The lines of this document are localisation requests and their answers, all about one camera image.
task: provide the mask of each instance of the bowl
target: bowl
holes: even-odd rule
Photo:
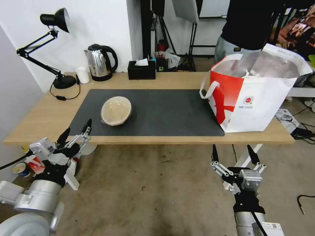
[[[123,124],[131,114],[131,103],[125,97],[108,99],[101,109],[101,121],[110,126]]]

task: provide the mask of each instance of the lamp shade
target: lamp shade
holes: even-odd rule
[[[54,15],[41,14],[40,21],[47,26],[57,26],[65,32],[69,33],[69,15],[67,9],[61,8]]]

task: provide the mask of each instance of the stained floor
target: stained floor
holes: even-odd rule
[[[283,107],[293,114],[304,108],[294,99]],[[308,109],[296,118],[315,125]],[[235,163],[232,145],[218,145],[220,162]],[[240,157],[245,146],[236,145]],[[57,236],[236,236],[234,197],[210,168],[211,145],[98,146],[81,160],[78,191],[65,186],[65,204]],[[266,220],[282,225],[286,236],[314,235],[315,146],[266,145],[259,152],[267,165],[259,189]],[[0,205],[0,222],[15,214]]]

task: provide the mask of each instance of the stainless steel kettle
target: stainless steel kettle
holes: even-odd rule
[[[113,72],[117,69],[118,59],[115,51],[108,46],[93,44],[84,50],[88,59],[89,68],[92,79],[95,81],[109,80],[113,76]],[[115,65],[112,67],[107,53],[111,53],[115,60]]]

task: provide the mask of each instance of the black desk lamp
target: black desk lamp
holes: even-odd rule
[[[38,60],[35,60],[34,58],[30,57],[30,54],[58,37],[58,31],[55,29],[55,26],[58,26],[63,31],[69,33],[69,30],[68,30],[69,26],[67,27],[67,23],[69,23],[68,20],[69,20],[69,15],[65,8],[59,9],[54,15],[41,14],[40,21],[44,25],[47,25],[48,28],[51,29],[51,31],[49,31],[47,34],[40,37],[39,39],[35,40],[34,42],[31,42],[29,45],[23,48],[20,48],[16,51],[16,53],[19,56],[24,57],[25,59],[31,61],[32,63],[35,63],[36,65],[56,75],[53,85],[57,89],[66,89],[75,85],[76,79],[73,76],[63,75],[60,70],[47,66],[39,62]],[[34,43],[47,37],[48,35],[51,35],[53,38],[40,45],[32,46]]]

